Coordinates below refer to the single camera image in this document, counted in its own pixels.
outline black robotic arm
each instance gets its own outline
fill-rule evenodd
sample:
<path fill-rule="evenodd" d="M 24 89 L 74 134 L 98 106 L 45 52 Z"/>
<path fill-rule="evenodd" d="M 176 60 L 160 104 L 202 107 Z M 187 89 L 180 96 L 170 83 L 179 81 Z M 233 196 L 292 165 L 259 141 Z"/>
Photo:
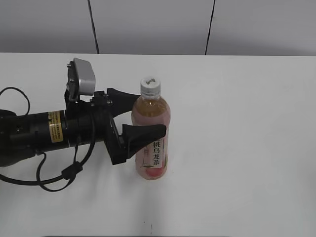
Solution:
<path fill-rule="evenodd" d="M 126 162 L 144 146 L 165 136 L 166 127 L 162 124 L 153 126 L 123 124 L 122 134 L 119 134 L 113 118 L 131 111 L 139 95 L 120 92 L 113 88 L 108 88 L 107 93 L 94 91 L 95 76 L 91 64 L 87 61 L 74 58 L 67 67 L 65 110 L 39 114 L 27 112 L 23 116 L 0 110 L 0 167 L 44 154 L 36 181 L 13 180 L 3 175 L 0 175 L 0 180 L 20 185 L 39 185 L 44 189 L 44 184 L 61 179 L 69 180 L 69 185 L 89 159 L 95 142 L 104 141 L 112 164 L 119 164 Z M 85 102 L 80 99 L 81 95 L 93 95 L 93 97 L 89 102 Z M 77 154 L 78 146 L 83 144 L 90 144 L 90 147 L 81 162 L 76 161 L 75 156 L 74 163 L 64 169 L 59 177 L 40 180 L 40 168 L 46 159 L 45 152 L 75 147 Z"/>

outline white table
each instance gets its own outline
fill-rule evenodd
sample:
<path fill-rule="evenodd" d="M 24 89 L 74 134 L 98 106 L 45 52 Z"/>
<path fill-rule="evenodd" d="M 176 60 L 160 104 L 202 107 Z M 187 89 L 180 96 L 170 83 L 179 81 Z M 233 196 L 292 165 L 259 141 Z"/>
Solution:
<path fill-rule="evenodd" d="M 316 57 L 3 53 L 1 88 L 25 91 L 31 113 L 64 109 L 74 57 L 91 62 L 96 90 L 139 93 L 144 76 L 161 79 L 168 171 L 144 180 L 133 158 L 112 166 L 98 143 L 59 193 L 0 182 L 0 236 L 316 236 Z M 0 108 L 21 115 L 26 103 L 7 91 Z M 131 124 L 130 113 L 116 123 Z M 42 177 L 59 175 L 73 153 L 47 153 Z M 0 173 L 34 180 L 41 159 Z"/>

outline plastic bottle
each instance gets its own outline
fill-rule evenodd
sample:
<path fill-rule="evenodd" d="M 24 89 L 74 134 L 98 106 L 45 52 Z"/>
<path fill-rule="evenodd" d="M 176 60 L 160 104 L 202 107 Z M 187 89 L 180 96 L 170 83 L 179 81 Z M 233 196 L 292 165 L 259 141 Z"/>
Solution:
<path fill-rule="evenodd" d="M 141 80 L 141 96 L 132 109 L 133 125 L 164 124 L 166 136 L 136 153 L 136 170 L 145 179 L 154 180 L 164 175 L 168 165 L 168 131 L 170 107 L 160 96 L 160 80 L 153 77 Z"/>

